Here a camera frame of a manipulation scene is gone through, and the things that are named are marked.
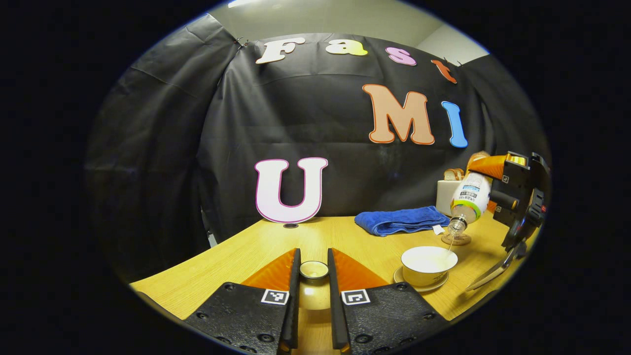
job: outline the saucer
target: saucer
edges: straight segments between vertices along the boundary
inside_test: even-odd
[[[395,282],[405,282],[405,280],[403,279],[403,266],[400,266],[398,269],[396,269],[396,271],[394,272],[394,281]],[[439,288],[440,286],[442,286],[443,284],[445,284],[445,282],[447,282],[447,279],[449,278],[449,271],[437,282],[429,285],[429,286],[416,286],[416,285],[412,285],[410,284],[412,287],[414,287],[414,289],[417,292],[427,292],[427,291],[431,291],[434,289]]]

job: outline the wooden coaster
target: wooden coaster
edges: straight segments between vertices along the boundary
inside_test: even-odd
[[[442,240],[443,242],[447,244],[451,244],[451,238],[449,237],[448,233],[443,234],[440,240]],[[469,244],[470,242],[471,242],[471,237],[469,237],[466,234],[461,234],[454,239],[454,245],[465,245],[465,244]]]

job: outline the table surface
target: table surface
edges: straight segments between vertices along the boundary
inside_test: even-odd
[[[464,289],[495,265],[506,252],[501,243],[509,228],[489,211],[469,225],[471,242],[453,246],[458,263],[440,288],[421,295],[445,319],[452,320],[474,306],[489,292],[499,289],[526,259],[515,260],[508,270],[484,286]],[[528,248],[539,234],[526,242]],[[316,217],[287,229],[283,224],[261,220],[232,238],[168,270],[131,284],[180,319],[186,319],[224,282],[241,283],[254,272],[293,248],[300,248],[301,259],[327,262],[327,249],[336,248],[365,265],[388,282],[401,266],[401,254],[415,246],[449,245],[433,231],[373,236],[355,224],[354,217]],[[331,348],[330,310],[300,308],[299,349],[292,353],[339,354]]]

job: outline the letter m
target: letter m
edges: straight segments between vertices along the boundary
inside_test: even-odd
[[[422,93],[408,92],[403,107],[394,95],[383,85],[366,84],[363,91],[372,99],[372,111],[375,118],[375,129],[369,138],[375,143],[390,143],[394,141],[394,133],[388,127],[392,123],[401,141],[406,141],[410,127],[414,124],[411,139],[416,144],[433,144],[434,137],[430,130],[427,117],[427,98]]]

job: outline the blue towel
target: blue towel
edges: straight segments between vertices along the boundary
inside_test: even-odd
[[[427,206],[393,212],[362,212],[355,217],[355,223],[368,233],[385,237],[401,231],[427,231],[437,224],[446,227],[449,218],[438,212],[436,207]]]

